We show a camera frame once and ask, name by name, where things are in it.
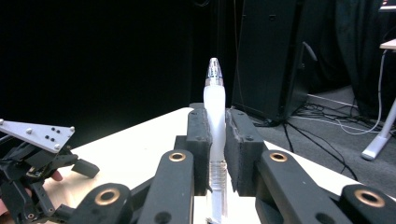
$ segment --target white plastic bracket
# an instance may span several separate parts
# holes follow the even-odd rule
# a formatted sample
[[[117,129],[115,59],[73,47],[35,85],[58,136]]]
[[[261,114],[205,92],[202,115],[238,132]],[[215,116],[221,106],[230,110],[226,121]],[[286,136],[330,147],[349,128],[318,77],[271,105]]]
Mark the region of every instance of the white plastic bracket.
[[[75,128],[0,119],[0,131],[49,152],[58,153],[73,135]]]

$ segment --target white tabletop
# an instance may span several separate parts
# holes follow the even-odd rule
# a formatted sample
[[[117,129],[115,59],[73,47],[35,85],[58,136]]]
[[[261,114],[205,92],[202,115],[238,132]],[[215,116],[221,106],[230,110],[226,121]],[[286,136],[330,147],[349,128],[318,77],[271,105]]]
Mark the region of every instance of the white tabletop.
[[[396,39],[392,39],[386,43],[381,44],[381,49],[396,49]]]
[[[176,136],[186,135],[187,117],[191,111],[192,108],[181,108],[74,149],[74,154],[97,165],[100,172],[94,179],[89,179],[72,172],[71,167],[60,169],[64,180],[48,179],[44,185],[54,206],[63,203],[75,208],[97,186],[111,182],[133,189],[153,177],[162,154],[173,149]],[[284,150],[269,142],[265,144],[269,149]],[[358,183],[300,156],[293,157],[319,186],[335,194],[341,194],[345,185]],[[229,223],[260,223],[255,199],[238,197],[237,193],[232,193],[231,184],[229,186]],[[195,197],[194,223],[205,223],[205,214],[205,197]]]

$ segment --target clear plastic tube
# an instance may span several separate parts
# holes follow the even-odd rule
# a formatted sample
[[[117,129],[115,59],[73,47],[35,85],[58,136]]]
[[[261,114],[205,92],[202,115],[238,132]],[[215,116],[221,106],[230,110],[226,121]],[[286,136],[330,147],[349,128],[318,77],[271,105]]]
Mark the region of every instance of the clear plastic tube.
[[[220,224],[227,218],[227,163],[209,163],[209,187],[207,191],[208,223]]]

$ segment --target white pen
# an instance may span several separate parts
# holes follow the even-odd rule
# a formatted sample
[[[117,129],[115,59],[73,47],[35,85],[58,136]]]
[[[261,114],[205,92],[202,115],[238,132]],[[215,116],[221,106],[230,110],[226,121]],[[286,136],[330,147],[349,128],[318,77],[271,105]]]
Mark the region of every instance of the white pen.
[[[222,223],[227,217],[227,163],[225,147],[225,90],[217,58],[210,59],[204,88],[204,107],[207,114],[212,145],[209,158],[209,187],[207,205],[209,223]]]

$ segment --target silver tip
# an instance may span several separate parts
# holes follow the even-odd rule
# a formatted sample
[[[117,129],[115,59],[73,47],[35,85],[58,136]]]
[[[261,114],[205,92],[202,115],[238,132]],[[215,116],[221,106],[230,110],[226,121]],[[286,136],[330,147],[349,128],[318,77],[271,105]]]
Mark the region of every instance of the silver tip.
[[[211,58],[209,61],[205,85],[223,85],[221,68],[217,58]]]

